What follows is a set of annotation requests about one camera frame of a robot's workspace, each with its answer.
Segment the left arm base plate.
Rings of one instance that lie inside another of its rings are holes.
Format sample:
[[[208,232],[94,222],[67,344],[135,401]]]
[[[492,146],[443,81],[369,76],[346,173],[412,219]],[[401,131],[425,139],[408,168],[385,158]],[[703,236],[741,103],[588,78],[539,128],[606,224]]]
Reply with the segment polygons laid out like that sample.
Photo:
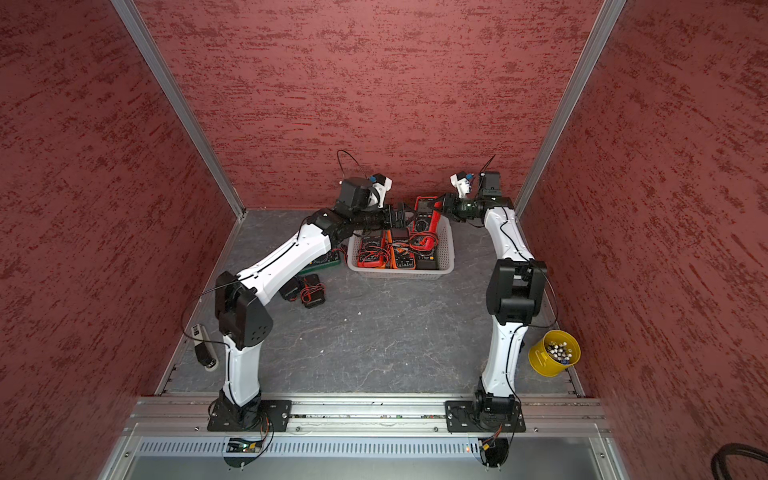
[[[287,430],[292,402],[290,400],[260,400],[245,407],[230,404],[222,397],[209,409],[209,432],[277,432]]]

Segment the black small device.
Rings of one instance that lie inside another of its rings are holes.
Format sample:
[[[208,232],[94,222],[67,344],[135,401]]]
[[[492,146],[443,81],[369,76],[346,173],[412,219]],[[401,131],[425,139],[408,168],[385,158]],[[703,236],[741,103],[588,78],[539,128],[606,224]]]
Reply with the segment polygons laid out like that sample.
[[[303,290],[303,288],[304,288],[303,282],[297,277],[294,277],[288,280],[279,289],[279,294],[284,300],[293,302],[300,297],[301,291]]]

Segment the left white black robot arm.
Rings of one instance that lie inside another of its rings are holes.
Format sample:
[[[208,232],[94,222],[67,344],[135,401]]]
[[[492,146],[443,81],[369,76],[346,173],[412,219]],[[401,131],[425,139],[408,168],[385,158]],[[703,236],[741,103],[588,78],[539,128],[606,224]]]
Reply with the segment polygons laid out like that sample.
[[[317,210],[264,259],[237,274],[225,271],[218,276],[214,314],[226,348],[225,381],[215,403],[219,418],[243,430],[259,422],[260,354],[274,325],[266,306],[280,288],[357,231],[405,227],[408,210],[403,203],[356,212],[341,207]]]

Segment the small black multimeter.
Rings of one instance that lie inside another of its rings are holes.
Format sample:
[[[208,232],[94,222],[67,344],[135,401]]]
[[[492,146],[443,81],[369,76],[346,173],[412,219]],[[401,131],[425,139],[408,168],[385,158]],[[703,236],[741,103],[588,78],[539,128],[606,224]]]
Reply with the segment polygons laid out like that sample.
[[[315,308],[326,301],[325,286],[317,274],[303,276],[299,280],[301,283],[299,298],[305,308]]]

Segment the red clamp meter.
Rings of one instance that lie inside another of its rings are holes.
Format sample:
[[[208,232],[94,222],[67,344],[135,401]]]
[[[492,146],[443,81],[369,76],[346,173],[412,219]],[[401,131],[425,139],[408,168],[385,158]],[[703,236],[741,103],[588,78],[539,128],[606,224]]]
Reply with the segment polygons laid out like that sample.
[[[416,199],[415,216],[410,226],[409,242],[411,248],[420,254],[431,254],[439,245],[437,227],[440,213],[435,210],[440,206],[436,196],[421,196]]]

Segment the red multimeter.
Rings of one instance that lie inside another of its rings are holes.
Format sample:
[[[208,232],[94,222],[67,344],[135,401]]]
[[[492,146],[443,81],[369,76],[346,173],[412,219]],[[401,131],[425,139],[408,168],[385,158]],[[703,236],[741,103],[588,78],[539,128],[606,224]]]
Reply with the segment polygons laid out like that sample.
[[[389,256],[387,247],[381,234],[364,236],[360,238],[356,255],[358,268],[380,269],[388,264]]]

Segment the orange multimeter sideways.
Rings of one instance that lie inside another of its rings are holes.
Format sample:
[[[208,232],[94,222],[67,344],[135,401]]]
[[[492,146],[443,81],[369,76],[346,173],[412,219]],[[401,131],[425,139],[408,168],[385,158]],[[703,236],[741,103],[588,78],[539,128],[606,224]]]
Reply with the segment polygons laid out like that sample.
[[[416,259],[411,250],[407,229],[392,229],[388,233],[389,267],[396,270],[415,270]]]

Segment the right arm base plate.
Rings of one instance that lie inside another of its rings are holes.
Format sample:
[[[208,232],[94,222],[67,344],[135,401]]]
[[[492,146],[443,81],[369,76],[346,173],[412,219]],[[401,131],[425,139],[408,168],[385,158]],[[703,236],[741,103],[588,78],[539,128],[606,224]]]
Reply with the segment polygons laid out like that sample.
[[[488,434],[501,429],[501,433],[525,432],[527,427],[521,403],[512,397],[492,401],[489,408],[477,406],[473,401],[445,401],[446,426],[450,433]]]

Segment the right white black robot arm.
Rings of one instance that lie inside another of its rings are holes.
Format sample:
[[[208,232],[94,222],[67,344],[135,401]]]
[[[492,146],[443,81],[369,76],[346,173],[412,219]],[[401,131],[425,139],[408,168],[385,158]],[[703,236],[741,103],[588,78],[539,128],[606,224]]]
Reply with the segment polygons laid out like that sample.
[[[455,222],[480,220],[491,236],[496,263],[486,289],[486,309],[493,332],[473,409],[478,421],[512,422],[520,415],[515,388],[518,359],[524,336],[542,307],[546,264],[529,251],[516,212],[500,197],[469,199],[449,193],[440,212]]]

